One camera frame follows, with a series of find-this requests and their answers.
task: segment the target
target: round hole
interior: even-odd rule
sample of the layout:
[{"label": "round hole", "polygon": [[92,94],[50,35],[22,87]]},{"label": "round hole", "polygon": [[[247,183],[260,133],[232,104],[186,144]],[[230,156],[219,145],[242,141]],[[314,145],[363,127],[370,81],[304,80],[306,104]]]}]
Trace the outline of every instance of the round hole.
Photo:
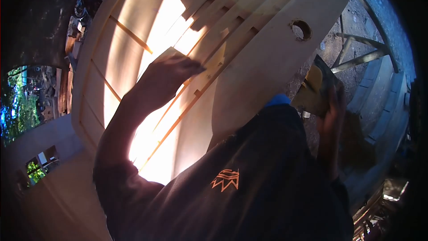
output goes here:
[{"label": "round hole", "polygon": [[301,20],[293,21],[291,24],[293,33],[298,41],[306,41],[311,38],[312,30],[307,23]]}]

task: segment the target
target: green foliage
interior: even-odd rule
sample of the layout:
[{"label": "green foliage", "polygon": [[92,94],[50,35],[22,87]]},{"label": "green foliage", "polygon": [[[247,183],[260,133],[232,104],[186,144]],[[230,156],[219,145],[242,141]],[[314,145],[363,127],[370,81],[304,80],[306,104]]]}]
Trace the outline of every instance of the green foliage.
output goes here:
[{"label": "green foliage", "polygon": [[[27,165],[27,173],[30,173],[31,171],[37,169],[38,167],[39,167],[39,164],[35,164],[34,162],[31,161]],[[35,172],[28,175],[30,180],[34,181],[34,184],[38,183],[39,180],[41,180],[45,176],[46,175],[43,173],[41,169],[37,169]]]},{"label": "green foliage", "polygon": [[14,69],[1,77],[1,139],[8,145],[23,132],[40,123],[37,115],[38,99],[27,97],[23,91],[22,70]]}]

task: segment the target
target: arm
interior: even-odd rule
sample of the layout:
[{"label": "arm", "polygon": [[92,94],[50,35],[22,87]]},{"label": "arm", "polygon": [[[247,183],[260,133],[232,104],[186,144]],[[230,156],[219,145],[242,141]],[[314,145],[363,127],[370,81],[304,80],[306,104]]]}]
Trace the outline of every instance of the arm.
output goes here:
[{"label": "arm", "polygon": [[340,82],[337,90],[334,86],[329,89],[329,110],[323,118],[318,117],[317,120],[317,130],[320,135],[317,161],[330,181],[334,181],[339,176],[337,165],[339,137],[345,110],[345,91]]},{"label": "arm", "polygon": [[137,127],[154,110],[174,98],[182,83],[205,70],[197,61],[183,56],[158,58],[123,97],[98,144],[96,168],[128,161]]}]

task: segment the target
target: curved wooden panel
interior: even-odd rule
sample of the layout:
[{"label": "curved wooden panel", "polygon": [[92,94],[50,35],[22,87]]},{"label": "curved wooden panel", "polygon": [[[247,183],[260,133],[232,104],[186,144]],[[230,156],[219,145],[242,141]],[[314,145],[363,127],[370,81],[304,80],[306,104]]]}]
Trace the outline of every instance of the curved wooden panel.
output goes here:
[{"label": "curved wooden panel", "polygon": [[[152,170],[168,158],[174,176],[206,152],[213,135],[215,142],[257,113],[312,54],[347,2],[104,0],[78,64],[73,126],[94,151],[123,95],[173,46],[207,70],[143,122],[131,158]],[[296,19],[311,27],[309,40],[296,41],[290,25]]]}]

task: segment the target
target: bright light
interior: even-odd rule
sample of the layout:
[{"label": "bright light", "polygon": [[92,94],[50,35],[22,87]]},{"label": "bright light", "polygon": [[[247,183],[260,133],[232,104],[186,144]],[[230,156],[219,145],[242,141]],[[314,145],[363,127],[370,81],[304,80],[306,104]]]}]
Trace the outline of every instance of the bright light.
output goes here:
[{"label": "bright light", "polygon": [[[174,46],[186,30],[186,44],[176,47],[177,50],[183,54],[189,53],[203,34],[203,30],[205,29],[199,32],[194,32],[191,29],[188,30],[193,19],[190,18],[185,21],[185,19],[181,17],[185,9],[181,0],[163,0],[146,42],[147,46],[153,51],[153,54],[149,52],[143,53],[138,80],[147,66],[170,46]],[[138,127],[129,154],[130,160],[134,161],[134,165],[138,169],[146,163],[148,156],[150,156],[164,137],[164,134],[161,133],[166,133],[181,114],[182,110],[179,108],[180,105],[174,104],[168,110],[168,116],[162,119],[162,125],[159,125],[154,132],[153,129],[170,104],[171,102],[150,114]],[[179,127],[176,127],[169,134],[168,138],[143,167],[140,172],[142,177],[149,181],[159,182],[164,185],[171,180],[179,130]]]}]

